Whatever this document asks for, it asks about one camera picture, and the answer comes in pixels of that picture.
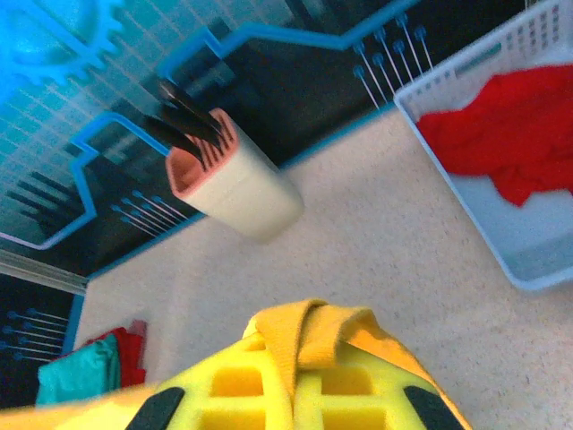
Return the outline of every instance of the red towel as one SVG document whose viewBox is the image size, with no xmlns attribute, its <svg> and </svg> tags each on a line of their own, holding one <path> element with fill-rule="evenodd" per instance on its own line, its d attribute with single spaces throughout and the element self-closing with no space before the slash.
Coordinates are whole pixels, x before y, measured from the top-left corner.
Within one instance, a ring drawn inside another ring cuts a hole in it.
<svg viewBox="0 0 573 430">
<path fill-rule="evenodd" d="M 573 192 L 572 65 L 493 76 L 467 107 L 417 125 L 448 172 L 489 175 L 517 206 L 531 193 Z"/>
<path fill-rule="evenodd" d="M 108 334 L 113 334 L 117 338 L 122 388 L 144 383 L 145 370 L 139 368 L 141 354 L 143 352 L 143 336 L 128 333 L 124 327 L 118 327 L 95 339 L 88 340 L 84 346 L 98 339 L 103 339 Z"/>
</svg>

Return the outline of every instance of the yellow towel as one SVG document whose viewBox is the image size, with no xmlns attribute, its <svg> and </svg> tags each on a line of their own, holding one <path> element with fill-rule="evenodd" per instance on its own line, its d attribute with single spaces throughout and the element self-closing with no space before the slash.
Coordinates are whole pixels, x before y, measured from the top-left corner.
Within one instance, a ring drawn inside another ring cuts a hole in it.
<svg viewBox="0 0 573 430">
<path fill-rule="evenodd" d="M 335 367 L 337 345 L 346 341 L 431 383 L 460 424 L 472 428 L 414 355 L 379 327 L 368 308 L 338 307 L 312 298 L 260 311 L 249 321 L 244 337 L 256 331 L 265 338 L 291 399 L 296 369 Z"/>
<path fill-rule="evenodd" d="M 17 408 L 0 413 L 0 428 L 12 430 L 100 430 L 126 428 L 156 384 L 114 391 L 99 399 L 72 401 L 48 408 Z"/>
</svg>

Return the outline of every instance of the white knife block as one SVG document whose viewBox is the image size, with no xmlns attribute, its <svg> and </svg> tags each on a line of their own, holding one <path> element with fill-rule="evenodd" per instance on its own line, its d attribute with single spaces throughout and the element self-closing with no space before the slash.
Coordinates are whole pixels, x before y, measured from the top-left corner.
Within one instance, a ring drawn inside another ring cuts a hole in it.
<svg viewBox="0 0 573 430">
<path fill-rule="evenodd" d="M 269 242 L 302 215 L 303 199 L 227 113 L 221 109 L 210 113 L 222 125 L 219 142 L 223 155 L 188 135 L 202 149 L 203 159 L 208 157 L 212 163 L 207 163 L 204 172 L 193 155 L 173 148 L 166 158 L 171 191 L 239 233 L 260 243 Z"/>
</svg>

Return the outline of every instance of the basket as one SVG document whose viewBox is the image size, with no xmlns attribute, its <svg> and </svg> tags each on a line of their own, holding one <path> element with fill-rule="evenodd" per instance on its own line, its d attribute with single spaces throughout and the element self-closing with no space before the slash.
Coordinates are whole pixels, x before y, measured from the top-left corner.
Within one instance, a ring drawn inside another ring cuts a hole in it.
<svg viewBox="0 0 573 430">
<path fill-rule="evenodd" d="M 489 177 L 446 172 L 415 123 L 428 112 L 462 108 L 494 74 L 566 63 L 573 63 L 573 0 L 545 0 L 396 95 L 398 108 L 501 268 L 513 285 L 524 290 L 573 282 L 571 193 L 537 193 L 517 208 L 498 194 Z"/>
</svg>

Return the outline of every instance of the teal towel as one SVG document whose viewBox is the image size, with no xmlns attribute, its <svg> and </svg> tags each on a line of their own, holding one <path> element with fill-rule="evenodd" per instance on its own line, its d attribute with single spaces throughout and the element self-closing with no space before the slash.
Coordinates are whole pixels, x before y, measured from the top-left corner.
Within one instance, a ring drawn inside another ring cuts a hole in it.
<svg viewBox="0 0 573 430">
<path fill-rule="evenodd" d="M 38 370 L 36 405 L 89 399 L 121 386 L 117 339 L 113 334 Z"/>
</svg>

